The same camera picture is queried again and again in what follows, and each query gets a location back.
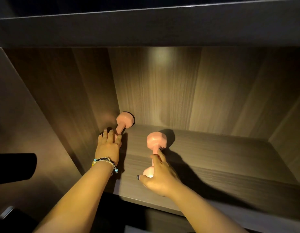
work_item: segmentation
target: wooden shelf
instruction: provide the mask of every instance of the wooden shelf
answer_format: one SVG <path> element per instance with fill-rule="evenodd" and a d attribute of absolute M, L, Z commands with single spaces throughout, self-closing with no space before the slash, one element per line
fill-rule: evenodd
<path fill-rule="evenodd" d="M 108 192 L 181 215 L 169 199 L 152 193 L 136 179 L 151 165 L 146 137 L 154 131 L 165 133 L 169 143 L 175 140 L 164 153 L 183 183 L 214 204 L 300 220 L 298 182 L 269 142 L 250 138 L 134 125 L 123 138 L 125 160 L 119 168 L 124 172 L 114 176 Z"/>

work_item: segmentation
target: beaded bracelet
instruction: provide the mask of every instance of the beaded bracelet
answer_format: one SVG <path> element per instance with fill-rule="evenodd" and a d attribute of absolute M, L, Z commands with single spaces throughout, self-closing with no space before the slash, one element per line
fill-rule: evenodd
<path fill-rule="evenodd" d="M 92 162 L 92 167 L 99 161 L 105 161 L 108 162 L 110 164 L 112 164 L 113 166 L 113 171 L 115 171 L 115 173 L 118 173 L 118 169 L 116 168 L 114 162 L 109 158 L 109 157 L 103 157 L 103 158 L 95 158 Z"/>

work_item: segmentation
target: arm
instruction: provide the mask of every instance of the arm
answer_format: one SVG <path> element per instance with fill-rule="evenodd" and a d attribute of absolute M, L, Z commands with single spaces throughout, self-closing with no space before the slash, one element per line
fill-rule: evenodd
<path fill-rule="evenodd" d="M 113 143 L 113 130 L 98 137 L 95 158 L 109 157 L 116 165 L 121 146 L 119 135 Z M 113 166 L 100 161 L 61 198 L 38 225 L 35 232 L 89 232 L 104 188 L 111 176 Z"/>
<path fill-rule="evenodd" d="M 183 185 L 166 162 L 165 156 L 160 151 L 158 153 L 158 156 L 151 156 L 154 163 L 153 177 L 139 175 L 137 178 L 150 190 L 170 198 L 180 208 L 197 233 L 246 232 L 236 222 Z"/>

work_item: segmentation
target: forearm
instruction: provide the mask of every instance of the forearm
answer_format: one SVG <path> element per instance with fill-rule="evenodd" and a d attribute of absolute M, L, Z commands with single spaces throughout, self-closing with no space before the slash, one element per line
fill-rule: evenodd
<path fill-rule="evenodd" d="M 182 183 L 175 184 L 170 198 L 180 208 L 197 233 L 246 232 L 237 223 Z"/>
<path fill-rule="evenodd" d="M 89 232 L 112 170 L 111 164 L 97 162 L 55 205 L 37 232 Z"/>

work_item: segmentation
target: pink dumbbell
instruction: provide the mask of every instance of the pink dumbbell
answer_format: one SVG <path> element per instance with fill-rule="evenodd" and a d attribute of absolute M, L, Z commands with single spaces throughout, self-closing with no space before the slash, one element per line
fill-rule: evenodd
<path fill-rule="evenodd" d="M 147 137 L 147 147 L 153 150 L 152 154 L 157 154 L 158 149 L 166 148 L 167 146 L 167 139 L 166 136 L 161 132 L 152 132 Z M 147 177 L 153 177 L 154 167 L 153 161 L 152 166 L 145 169 L 143 174 Z"/>
<path fill-rule="evenodd" d="M 115 138 L 117 138 L 125 128 L 130 128 L 134 124 L 134 117 L 130 113 L 122 112 L 116 118 L 116 122 L 118 126 L 115 130 Z"/>

